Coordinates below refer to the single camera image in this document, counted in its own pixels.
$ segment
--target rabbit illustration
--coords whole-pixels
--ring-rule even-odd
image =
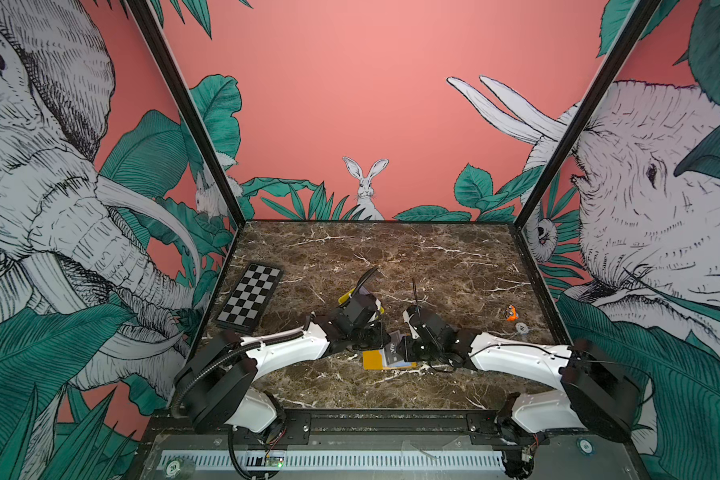
[[[371,187],[371,179],[376,175],[380,174],[384,168],[389,164],[389,160],[381,159],[374,163],[371,167],[371,171],[368,172],[367,177],[363,177],[362,168],[353,159],[344,157],[344,163],[347,165],[349,174],[354,178],[360,180],[360,187],[358,188],[358,210],[362,209],[359,220],[384,220],[384,216],[376,210],[373,205],[373,187]]]

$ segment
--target black vertical post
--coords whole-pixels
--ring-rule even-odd
[[[584,131],[586,122],[590,120],[590,117],[592,117],[595,110],[597,110],[600,101],[608,91],[608,87],[613,83],[619,70],[621,70],[621,66],[626,61],[626,58],[629,57],[630,52],[632,52],[635,43],[640,39],[640,35],[645,30],[646,25],[648,25],[648,21],[653,13],[659,7],[661,0],[637,0],[637,2],[632,15],[626,20],[621,34],[615,40],[614,46],[605,58],[602,68],[597,73],[594,82],[592,82],[592,86],[589,91],[586,92],[584,100],[581,101],[579,110],[571,119],[563,137],[557,142],[557,148],[547,162],[547,167],[544,168],[544,171],[541,173],[536,187],[530,192],[528,201],[525,202],[520,214],[514,220],[514,224],[519,229],[522,230],[525,227],[534,208],[541,202],[541,197],[544,196],[544,192],[547,191],[550,183],[552,183],[557,171],[563,166],[565,159],[568,158],[568,154],[574,147],[576,140],[579,135],[581,135],[581,132]]]
[[[221,195],[224,197],[226,206],[230,209],[230,214],[237,224],[236,230],[239,230],[246,224],[246,218],[242,215],[240,206],[232,194],[230,185],[227,183],[226,174],[219,165],[219,161],[216,158],[216,151],[213,149],[213,145],[206,134],[205,126],[202,124],[202,119],[197,113],[195,104],[192,102],[190,92],[184,86],[181,73],[173,61],[173,56],[171,56],[168,45],[163,38],[160,24],[157,23],[152,15],[150,6],[147,5],[147,0],[128,0],[128,5],[130,6],[131,13],[134,14],[134,19],[136,20],[136,24],[139,25],[146,44],[150,47],[152,56],[160,68],[160,72],[163,73],[163,78],[168,84],[168,89],[170,89],[173,95],[173,100],[179,107],[179,113],[181,113],[181,116],[186,122],[186,126],[197,143],[197,147],[200,149],[202,159],[206,162],[206,165],[208,165],[211,175],[216,181],[216,186],[221,190]]]

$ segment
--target brown marble surface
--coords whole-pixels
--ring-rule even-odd
[[[379,272],[365,284],[386,310],[386,330],[408,333],[402,312],[418,297],[455,326],[497,336],[551,344],[528,274],[503,225],[250,222],[224,279],[222,294],[202,333],[218,331],[214,319],[248,261],[282,266],[285,274],[256,334],[296,328],[309,312],[328,312],[371,265]],[[515,305],[530,328],[515,332],[504,311]],[[254,383],[286,408],[500,408],[511,392],[549,387],[497,372],[427,366],[410,370],[362,368],[362,354],[341,353],[270,373]]]

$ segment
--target black and white checkerboard pattern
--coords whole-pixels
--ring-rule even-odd
[[[221,325],[238,332],[253,333],[280,278],[282,270],[277,267],[248,264],[219,315]]]

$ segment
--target white tusk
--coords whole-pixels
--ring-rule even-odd
[[[507,108],[513,114],[531,126],[532,129],[541,132],[552,140],[560,141],[563,137],[567,129],[566,124],[547,117],[507,85],[484,76],[480,76],[480,81],[501,100],[501,103],[507,105]]]
[[[456,87],[456,90],[459,90],[461,94],[469,100],[472,106],[480,112],[480,115],[482,115],[485,120],[488,120],[491,125],[499,129],[500,132],[522,140],[527,144],[535,144],[541,139],[541,133],[501,111],[467,82],[456,77],[449,77],[448,82]]]
[[[68,315],[88,308],[67,280],[55,254],[31,255],[20,264],[32,285],[58,313]]]
[[[182,333],[177,333],[168,340],[152,343],[135,340],[116,332],[109,340],[104,342],[99,351],[115,359],[143,360],[172,349],[181,336]]]
[[[197,285],[202,270],[200,254],[197,252],[197,246],[195,245],[195,241],[192,240],[190,232],[175,216],[152,201],[152,199],[144,197],[142,194],[138,194],[106,177],[99,176],[98,180],[96,180],[96,198],[106,206],[130,208],[134,212],[154,218],[171,228],[173,232],[181,238],[181,241],[184,242],[186,247],[190,249],[192,260],[195,262],[196,273],[194,283]],[[189,277],[190,274],[191,272],[186,272],[187,277]]]

